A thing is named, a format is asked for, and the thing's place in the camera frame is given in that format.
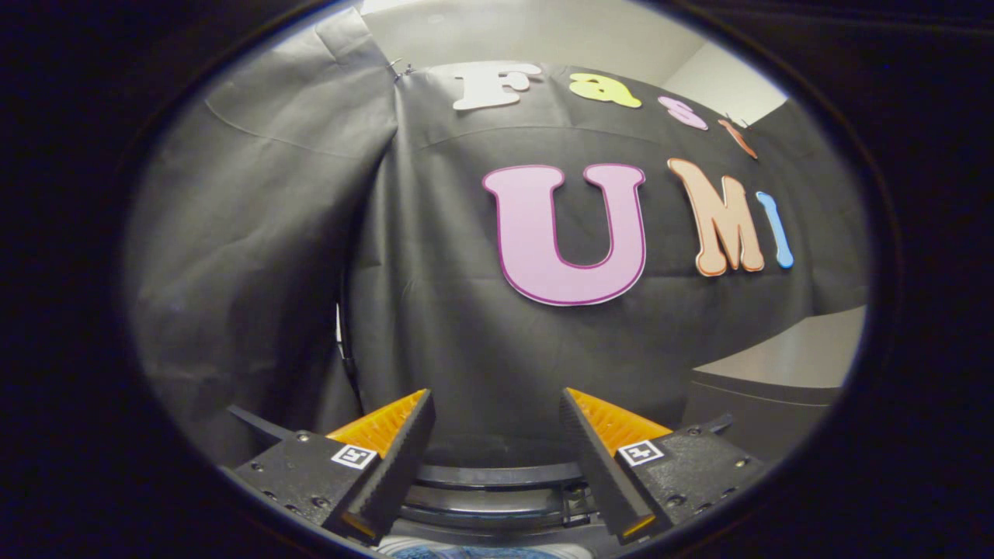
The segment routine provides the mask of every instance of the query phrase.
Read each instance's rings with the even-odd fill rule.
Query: pink letter u
[[[483,188],[497,198],[497,242],[507,281],[524,296],[557,306],[597,304],[631,289],[645,268],[645,233],[638,204],[641,169],[591,165],[583,177],[599,188],[607,208],[610,249],[604,260],[577,266],[563,260],[556,238],[553,191],[565,176],[549,165],[497,169]]]

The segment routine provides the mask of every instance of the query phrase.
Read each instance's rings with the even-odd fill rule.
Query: white wall
[[[663,84],[663,89],[752,124],[787,96],[746,63],[708,42]]]

